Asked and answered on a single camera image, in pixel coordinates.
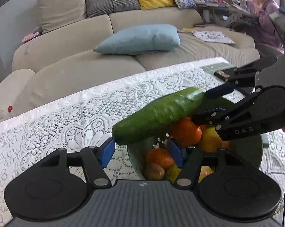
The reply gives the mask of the beige back cushion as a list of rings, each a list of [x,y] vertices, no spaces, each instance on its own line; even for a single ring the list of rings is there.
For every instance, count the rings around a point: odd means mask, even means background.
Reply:
[[[36,4],[43,34],[87,17],[85,0],[36,0]]]

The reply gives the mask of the orange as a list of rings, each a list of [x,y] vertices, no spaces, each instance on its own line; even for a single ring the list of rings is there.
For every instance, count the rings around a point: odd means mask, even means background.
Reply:
[[[145,156],[145,162],[148,164],[158,164],[165,171],[167,171],[175,163],[168,150],[162,148],[149,150]]]
[[[196,145],[202,137],[202,129],[189,118],[184,118],[172,127],[172,138],[183,147]]]

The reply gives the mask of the printed paper on sofa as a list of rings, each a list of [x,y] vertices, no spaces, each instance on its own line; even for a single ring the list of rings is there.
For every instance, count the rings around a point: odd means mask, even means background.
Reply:
[[[235,44],[232,39],[221,31],[193,31],[193,36],[208,43]]]

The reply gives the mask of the light blue cushion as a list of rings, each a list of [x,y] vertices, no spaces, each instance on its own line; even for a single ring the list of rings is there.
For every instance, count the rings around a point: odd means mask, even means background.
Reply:
[[[180,46],[177,28],[169,24],[143,25],[118,31],[98,46],[100,54],[140,55]]]

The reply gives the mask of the grey knitted cushion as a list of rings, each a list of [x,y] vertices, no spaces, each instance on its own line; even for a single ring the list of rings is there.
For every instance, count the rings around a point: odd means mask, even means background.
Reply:
[[[138,0],[85,0],[87,18],[92,18],[104,14],[139,10]]]

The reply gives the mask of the brown kiwi fruit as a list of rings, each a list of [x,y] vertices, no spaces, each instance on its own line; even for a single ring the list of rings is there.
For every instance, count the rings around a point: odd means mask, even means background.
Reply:
[[[165,170],[156,163],[147,164],[144,169],[144,176],[147,180],[163,180]]]

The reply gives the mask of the green colander bowl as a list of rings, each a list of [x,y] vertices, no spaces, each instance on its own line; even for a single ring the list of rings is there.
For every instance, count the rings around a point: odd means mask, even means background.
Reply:
[[[216,100],[205,100],[201,106],[198,107],[195,111],[205,112],[204,110],[211,110],[214,108],[223,108],[229,110],[233,108],[235,104],[223,97],[220,97]],[[237,139],[233,141],[222,141],[218,134],[215,132],[215,128],[210,127],[209,125],[201,125],[202,130],[201,139],[195,147],[201,149],[204,153],[216,154],[219,148],[228,149],[231,152],[238,154],[241,158],[251,163],[256,168],[260,168],[263,156],[263,149],[269,148],[270,142],[268,141],[267,135],[256,135],[248,138]],[[144,168],[146,164],[145,158],[149,151],[155,149],[154,145],[159,143],[159,137],[150,137],[143,141],[137,142],[127,146],[127,152],[130,159],[130,162],[140,177],[140,179],[145,179]],[[158,155],[156,158],[147,159],[150,163],[157,163],[158,165],[167,165],[168,156],[164,155],[167,152],[152,152],[151,155]],[[166,171],[166,180],[175,181],[175,177],[179,175],[181,169],[176,167],[176,164],[173,164],[171,169]],[[201,169],[201,175],[199,177],[199,182],[206,176],[214,172],[213,166],[203,166]]]

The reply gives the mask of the pink item on sofa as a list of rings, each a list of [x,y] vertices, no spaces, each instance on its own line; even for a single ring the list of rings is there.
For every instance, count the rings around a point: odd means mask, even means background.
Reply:
[[[33,40],[34,38],[40,36],[42,34],[42,28],[41,27],[36,27],[32,33],[24,36],[24,38],[22,39],[22,43],[26,43],[30,40]]]

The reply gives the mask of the green cucumber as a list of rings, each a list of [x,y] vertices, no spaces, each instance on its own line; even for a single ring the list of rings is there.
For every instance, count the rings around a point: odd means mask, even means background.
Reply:
[[[113,125],[112,136],[119,145],[152,137],[195,111],[204,97],[205,93],[197,87],[161,96]]]

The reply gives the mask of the yellow lemon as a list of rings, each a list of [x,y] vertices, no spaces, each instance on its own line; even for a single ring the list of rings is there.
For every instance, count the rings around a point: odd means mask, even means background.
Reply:
[[[197,146],[206,153],[217,153],[218,149],[231,149],[232,141],[222,141],[214,127],[202,129],[202,137]]]

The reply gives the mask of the person in purple robe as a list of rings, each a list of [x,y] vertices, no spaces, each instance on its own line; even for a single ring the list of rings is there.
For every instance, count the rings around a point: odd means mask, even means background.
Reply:
[[[281,50],[283,45],[270,20],[270,15],[278,12],[279,5],[275,0],[257,0],[255,6],[258,22],[251,25],[237,25],[236,30],[251,36],[255,44],[266,44]]]

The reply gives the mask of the white lace tablecloth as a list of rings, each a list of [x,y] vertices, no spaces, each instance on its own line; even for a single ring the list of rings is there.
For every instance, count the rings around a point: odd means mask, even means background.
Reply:
[[[78,152],[99,146],[112,126],[154,99],[220,81],[212,73],[229,68],[223,58],[208,58],[140,73],[92,87],[0,123],[0,226],[11,220],[4,200],[7,184],[58,148]]]

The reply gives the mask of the small red ball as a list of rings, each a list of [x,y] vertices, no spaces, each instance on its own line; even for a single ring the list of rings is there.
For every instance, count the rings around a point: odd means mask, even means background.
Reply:
[[[9,106],[8,107],[8,112],[10,113],[12,111],[13,107],[12,106]]]

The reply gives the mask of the cluttered desk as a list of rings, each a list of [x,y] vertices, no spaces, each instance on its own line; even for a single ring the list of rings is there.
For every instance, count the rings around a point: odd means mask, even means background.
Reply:
[[[258,23],[258,16],[251,12],[247,0],[198,0],[195,3],[206,24],[234,29]]]

